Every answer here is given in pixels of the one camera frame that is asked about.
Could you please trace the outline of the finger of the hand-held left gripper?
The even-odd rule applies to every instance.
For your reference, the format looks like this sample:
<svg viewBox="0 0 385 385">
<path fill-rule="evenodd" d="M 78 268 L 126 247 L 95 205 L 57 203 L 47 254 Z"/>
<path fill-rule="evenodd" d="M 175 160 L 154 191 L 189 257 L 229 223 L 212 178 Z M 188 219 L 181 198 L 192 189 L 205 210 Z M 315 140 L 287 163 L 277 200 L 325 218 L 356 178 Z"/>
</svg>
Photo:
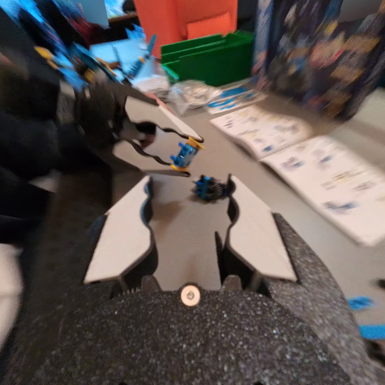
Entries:
<svg viewBox="0 0 385 385">
<path fill-rule="evenodd" d="M 180 137 L 193 138 L 199 143 L 204 139 L 190 126 L 183 122 L 173 112 L 163 105 L 147 103 L 140 99 L 128 96 L 125 102 L 125 111 L 134 124 L 152 123 L 164 132 L 175 132 Z"/>
<path fill-rule="evenodd" d="M 118 142 L 113 147 L 113 155 L 129 165 L 135 166 L 145 174 L 190 177 L 188 171 L 178 171 L 172 168 L 169 161 L 164 161 L 157 155 L 148 154 L 136 142 Z"/>
</svg>

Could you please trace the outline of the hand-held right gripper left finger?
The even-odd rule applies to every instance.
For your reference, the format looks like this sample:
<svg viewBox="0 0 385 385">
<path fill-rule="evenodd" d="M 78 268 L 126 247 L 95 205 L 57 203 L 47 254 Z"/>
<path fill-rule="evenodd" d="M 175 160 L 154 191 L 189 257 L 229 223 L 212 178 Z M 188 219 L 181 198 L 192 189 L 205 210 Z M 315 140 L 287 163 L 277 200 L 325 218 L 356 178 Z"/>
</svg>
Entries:
<svg viewBox="0 0 385 385">
<path fill-rule="evenodd" d="M 152 177 L 145 176 L 103 216 L 84 284 L 117 281 L 139 285 L 158 266 L 154 232 Z"/>
</svg>

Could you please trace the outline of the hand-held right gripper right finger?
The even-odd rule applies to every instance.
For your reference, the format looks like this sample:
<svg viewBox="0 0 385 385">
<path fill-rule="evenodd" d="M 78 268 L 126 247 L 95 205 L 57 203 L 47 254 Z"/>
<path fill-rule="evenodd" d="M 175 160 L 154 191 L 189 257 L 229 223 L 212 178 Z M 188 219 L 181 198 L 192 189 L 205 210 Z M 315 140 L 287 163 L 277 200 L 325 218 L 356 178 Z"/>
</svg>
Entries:
<svg viewBox="0 0 385 385">
<path fill-rule="evenodd" d="M 298 278 L 272 209 L 237 176 L 228 176 L 230 224 L 218 265 L 221 282 L 238 276 L 242 283 L 267 278 L 297 283 Z"/>
</svg>

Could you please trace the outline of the yellow and blue brick assembly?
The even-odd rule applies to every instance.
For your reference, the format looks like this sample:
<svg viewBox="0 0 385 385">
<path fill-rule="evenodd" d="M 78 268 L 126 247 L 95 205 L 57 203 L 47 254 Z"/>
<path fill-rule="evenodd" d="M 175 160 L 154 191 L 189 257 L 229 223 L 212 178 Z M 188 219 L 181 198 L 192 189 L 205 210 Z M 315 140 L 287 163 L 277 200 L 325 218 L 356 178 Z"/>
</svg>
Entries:
<svg viewBox="0 0 385 385">
<path fill-rule="evenodd" d="M 178 146 L 180 147 L 178 154 L 176 156 L 170 156 L 172 160 L 170 167 L 179 172 L 189 172 L 192 161 L 196 155 L 205 148 L 192 137 L 189 137 L 186 143 L 179 142 Z"/>
</svg>

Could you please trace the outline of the black and blue gear assembly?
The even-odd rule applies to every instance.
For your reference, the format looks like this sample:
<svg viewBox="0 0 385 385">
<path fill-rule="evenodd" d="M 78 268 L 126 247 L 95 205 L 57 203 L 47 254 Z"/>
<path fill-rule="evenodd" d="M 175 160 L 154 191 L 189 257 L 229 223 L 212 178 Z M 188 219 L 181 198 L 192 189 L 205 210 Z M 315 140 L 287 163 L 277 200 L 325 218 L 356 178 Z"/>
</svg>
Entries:
<svg viewBox="0 0 385 385">
<path fill-rule="evenodd" d="M 228 178 L 222 182 L 214 177 L 200 175 L 193 180 L 191 192 L 199 199 L 205 202 L 215 202 L 229 198 L 234 191 L 234 183 Z"/>
</svg>

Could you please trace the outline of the person's left forearm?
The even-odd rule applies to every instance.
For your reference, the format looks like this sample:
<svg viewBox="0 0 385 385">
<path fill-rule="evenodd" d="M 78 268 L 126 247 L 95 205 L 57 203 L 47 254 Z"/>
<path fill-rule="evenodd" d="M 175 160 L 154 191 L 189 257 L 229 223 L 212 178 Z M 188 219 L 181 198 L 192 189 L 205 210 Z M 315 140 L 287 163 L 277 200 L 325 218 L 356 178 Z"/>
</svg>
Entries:
<svg viewBox="0 0 385 385">
<path fill-rule="evenodd" d="M 106 170 L 86 142 L 80 127 L 52 120 L 24 119 L 1 111 L 1 216 L 39 215 L 48 193 L 29 182 L 51 170 L 64 173 Z"/>
</svg>

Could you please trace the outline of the grey desk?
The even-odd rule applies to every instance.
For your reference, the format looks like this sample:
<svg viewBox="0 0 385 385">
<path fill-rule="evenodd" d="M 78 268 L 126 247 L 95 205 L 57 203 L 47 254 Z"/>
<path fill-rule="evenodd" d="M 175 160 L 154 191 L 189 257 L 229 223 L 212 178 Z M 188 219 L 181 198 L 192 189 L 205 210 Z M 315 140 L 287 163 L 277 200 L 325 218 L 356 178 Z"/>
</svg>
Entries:
<svg viewBox="0 0 385 385">
<path fill-rule="evenodd" d="M 358 325 L 384 324 L 384 289 L 377 286 L 377 280 L 384 278 L 384 241 L 368 248 L 356 244 L 270 168 L 214 128 L 212 118 L 204 108 L 181 117 L 205 139 L 205 150 L 193 161 L 190 178 L 152 175 L 151 226 L 159 253 L 155 276 L 161 287 L 176 289 L 192 281 L 207 289 L 219 288 L 214 232 L 225 237 L 230 224 L 228 200 L 206 204 L 190 190 L 192 179 L 201 174 L 225 180 L 231 173 L 291 224 L 330 270 L 346 298 L 373 300 L 371 308 L 354 312 Z"/>
</svg>

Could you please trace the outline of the blue and yellow toy model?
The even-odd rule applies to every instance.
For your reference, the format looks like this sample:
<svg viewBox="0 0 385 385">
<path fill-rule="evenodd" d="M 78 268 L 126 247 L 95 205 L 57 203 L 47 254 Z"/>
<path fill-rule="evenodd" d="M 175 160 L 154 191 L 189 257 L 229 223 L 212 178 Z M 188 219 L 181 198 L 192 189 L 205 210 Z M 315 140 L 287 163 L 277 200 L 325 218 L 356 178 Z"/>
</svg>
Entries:
<svg viewBox="0 0 385 385">
<path fill-rule="evenodd" d="M 95 84 L 100 74 L 104 74 L 109 82 L 134 84 L 147 61 L 151 60 L 156 40 L 154 34 L 148 42 L 126 39 L 92 45 L 89 49 L 73 42 L 64 53 L 41 46 L 34 49 L 72 85 Z"/>
</svg>

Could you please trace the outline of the blue sticker sheet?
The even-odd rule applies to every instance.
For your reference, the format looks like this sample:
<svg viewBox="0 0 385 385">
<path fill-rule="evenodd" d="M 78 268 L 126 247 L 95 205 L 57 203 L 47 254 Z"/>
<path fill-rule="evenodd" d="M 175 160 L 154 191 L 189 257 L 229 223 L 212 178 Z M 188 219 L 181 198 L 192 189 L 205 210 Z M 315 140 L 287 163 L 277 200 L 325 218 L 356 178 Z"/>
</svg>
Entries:
<svg viewBox="0 0 385 385">
<path fill-rule="evenodd" d="M 246 107 L 266 98 L 267 94 L 250 89 L 245 85 L 240 85 L 223 90 L 216 99 L 205 106 L 205 110 L 211 115 L 216 115 Z"/>
</svg>

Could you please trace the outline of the green plastic bin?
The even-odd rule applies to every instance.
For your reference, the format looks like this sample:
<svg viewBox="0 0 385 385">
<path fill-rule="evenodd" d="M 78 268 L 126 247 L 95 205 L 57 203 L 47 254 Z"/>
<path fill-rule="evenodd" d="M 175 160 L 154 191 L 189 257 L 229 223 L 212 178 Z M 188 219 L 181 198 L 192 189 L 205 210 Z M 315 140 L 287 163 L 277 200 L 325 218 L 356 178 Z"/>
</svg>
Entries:
<svg viewBox="0 0 385 385">
<path fill-rule="evenodd" d="M 161 46 L 161 66 L 171 84 L 186 80 L 210 86 L 234 83 L 250 76 L 254 36 L 235 31 Z"/>
</svg>

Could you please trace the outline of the open instruction booklet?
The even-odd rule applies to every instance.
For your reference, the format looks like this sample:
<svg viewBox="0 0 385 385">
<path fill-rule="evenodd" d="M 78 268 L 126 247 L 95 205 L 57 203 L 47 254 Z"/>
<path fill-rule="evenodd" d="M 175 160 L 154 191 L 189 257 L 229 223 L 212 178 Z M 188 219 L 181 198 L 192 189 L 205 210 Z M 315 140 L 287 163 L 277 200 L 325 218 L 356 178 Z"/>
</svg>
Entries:
<svg viewBox="0 0 385 385">
<path fill-rule="evenodd" d="M 384 172 L 302 119 L 248 106 L 210 123 L 358 244 L 385 236 Z"/>
</svg>

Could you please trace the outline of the orange felt bag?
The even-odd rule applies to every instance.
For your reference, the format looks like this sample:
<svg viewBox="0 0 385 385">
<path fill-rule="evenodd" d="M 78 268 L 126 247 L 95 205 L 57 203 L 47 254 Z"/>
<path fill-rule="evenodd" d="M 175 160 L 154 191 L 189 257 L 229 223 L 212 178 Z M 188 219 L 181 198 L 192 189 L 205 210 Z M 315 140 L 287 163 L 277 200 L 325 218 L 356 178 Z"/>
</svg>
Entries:
<svg viewBox="0 0 385 385">
<path fill-rule="evenodd" d="M 139 22 L 147 36 L 157 36 L 153 50 L 161 46 L 236 30 L 237 0 L 135 0 Z"/>
</svg>

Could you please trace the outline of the pile of loose building pieces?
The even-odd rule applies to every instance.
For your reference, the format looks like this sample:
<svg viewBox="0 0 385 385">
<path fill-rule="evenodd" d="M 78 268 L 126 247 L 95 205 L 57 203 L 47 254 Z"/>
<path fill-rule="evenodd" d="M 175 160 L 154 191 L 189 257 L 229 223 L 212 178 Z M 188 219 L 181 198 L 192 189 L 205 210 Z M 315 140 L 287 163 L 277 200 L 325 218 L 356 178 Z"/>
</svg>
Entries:
<svg viewBox="0 0 385 385">
<path fill-rule="evenodd" d="M 352 311 L 363 311 L 373 306 L 374 302 L 366 296 L 355 296 L 347 299 Z M 359 327 L 368 356 L 384 365 L 385 351 L 384 344 L 384 324 L 381 325 L 362 325 Z"/>
</svg>

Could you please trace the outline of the person's white shirt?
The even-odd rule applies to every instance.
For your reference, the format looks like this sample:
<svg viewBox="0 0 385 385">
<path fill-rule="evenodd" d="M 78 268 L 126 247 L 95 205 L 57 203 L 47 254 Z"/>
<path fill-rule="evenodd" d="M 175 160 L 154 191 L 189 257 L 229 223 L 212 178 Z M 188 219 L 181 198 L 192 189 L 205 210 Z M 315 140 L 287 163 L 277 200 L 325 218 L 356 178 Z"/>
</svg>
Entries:
<svg viewBox="0 0 385 385">
<path fill-rule="evenodd" d="M 12 331 L 22 301 L 21 251 L 14 245 L 0 244 L 0 349 Z"/>
</svg>

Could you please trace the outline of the dark blue toy kit box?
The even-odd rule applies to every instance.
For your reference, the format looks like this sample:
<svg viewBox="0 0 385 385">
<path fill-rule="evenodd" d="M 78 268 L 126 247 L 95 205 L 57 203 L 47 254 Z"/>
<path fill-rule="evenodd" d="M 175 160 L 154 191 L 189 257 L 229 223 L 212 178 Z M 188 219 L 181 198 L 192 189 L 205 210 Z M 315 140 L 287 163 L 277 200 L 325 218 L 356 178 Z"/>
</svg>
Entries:
<svg viewBox="0 0 385 385">
<path fill-rule="evenodd" d="M 343 1 L 258 1 L 252 84 L 330 118 L 349 120 L 384 83 L 384 1 L 339 21 Z"/>
</svg>

